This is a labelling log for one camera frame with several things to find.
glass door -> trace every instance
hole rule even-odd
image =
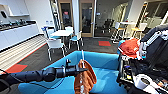
[[[93,36],[94,0],[80,0],[80,30],[82,37]]]
[[[72,0],[58,0],[61,29],[66,26],[73,26]]]

white cabinet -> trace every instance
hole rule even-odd
[[[38,31],[38,28],[37,28],[37,25],[36,24],[32,24],[31,25],[32,27],[32,35],[35,36],[35,35],[38,35],[39,34],[39,31]]]
[[[7,6],[4,6],[9,16],[29,15],[24,0],[6,0]]]
[[[25,41],[38,34],[39,31],[36,24],[0,31],[0,50]]]
[[[27,31],[26,26],[15,28],[15,30],[16,30],[15,33],[19,38],[19,42],[22,42],[28,38],[26,34]]]
[[[3,32],[4,36],[6,37],[6,39],[9,42],[10,46],[19,43],[19,38],[15,32],[16,32],[15,29],[5,30]]]
[[[0,31],[0,50],[3,50],[4,48],[10,46],[3,32],[4,31]]]
[[[28,35],[28,38],[31,38],[31,37],[37,35],[38,33],[39,32],[38,32],[36,24],[32,24],[32,25],[27,26],[26,34]]]
[[[25,1],[24,0],[16,0],[16,2],[17,2],[17,5],[20,9],[20,13],[22,15],[29,15]]]

bar stool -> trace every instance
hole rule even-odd
[[[124,30],[125,30],[125,28],[119,28],[119,27],[120,27],[120,23],[116,22],[116,24],[115,24],[116,34],[115,34],[115,31],[114,31],[113,34],[111,35],[111,39],[113,40],[113,43],[118,43],[118,42],[116,42],[116,40],[119,40],[120,37],[121,38],[124,37]]]
[[[141,39],[141,34],[145,30],[147,23],[140,23],[139,28],[131,28],[131,30],[134,31],[133,37],[137,34],[137,32],[140,32],[140,39]]]

white chair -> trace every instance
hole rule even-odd
[[[52,36],[51,34],[55,32],[54,27],[47,27],[46,30],[43,30],[44,36],[47,39],[59,39],[60,36]]]
[[[116,42],[116,40],[119,40],[119,37],[121,37],[121,38],[124,37],[124,30],[125,30],[125,28],[119,28],[119,27],[120,27],[120,23],[116,22],[116,24],[115,24],[115,31],[116,31],[116,33],[114,31],[113,34],[112,34],[112,36],[111,36],[111,39],[113,40],[113,43],[118,43],[118,42]]]
[[[76,41],[76,42],[77,42],[78,50],[79,50],[78,40],[81,40],[82,46],[83,46],[83,41],[82,41],[81,34],[82,34],[82,31],[80,31],[79,33],[77,33],[76,36],[72,37],[72,38],[69,40],[69,49],[71,48],[71,45],[70,45],[70,44],[71,44],[71,41]]]
[[[65,30],[66,30],[66,31],[73,32],[73,27],[70,27],[70,26],[65,27]]]
[[[54,49],[56,49],[56,48],[62,48],[62,53],[63,53],[63,56],[65,57],[64,49],[63,49],[63,47],[65,45],[64,45],[64,43],[61,43],[61,39],[47,39],[47,44],[49,46],[49,48],[48,48],[48,54],[49,54],[50,61],[51,61],[50,49],[53,49],[53,53],[54,53]]]
[[[146,26],[147,26],[147,23],[140,23],[139,28],[131,28],[131,30],[134,31],[133,37],[137,32],[140,32],[140,39],[141,39],[141,34],[145,30]]]

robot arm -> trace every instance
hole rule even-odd
[[[142,54],[142,56],[146,56],[147,47],[150,46],[150,44],[152,44],[159,36],[163,40],[167,40],[168,39],[168,30],[166,30],[166,31],[157,31],[157,32],[154,33],[154,35],[147,42],[141,42],[140,46],[142,46],[142,47],[139,47],[139,51]]]
[[[31,81],[46,81],[52,82],[56,78],[64,78],[68,76],[77,76],[77,74],[87,71],[86,68],[79,68],[78,65],[68,66],[69,61],[66,62],[66,67],[47,68],[40,71],[26,71],[10,74],[0,75],[0,92],[8,88],[10,85],[17,83],[29,83]]]

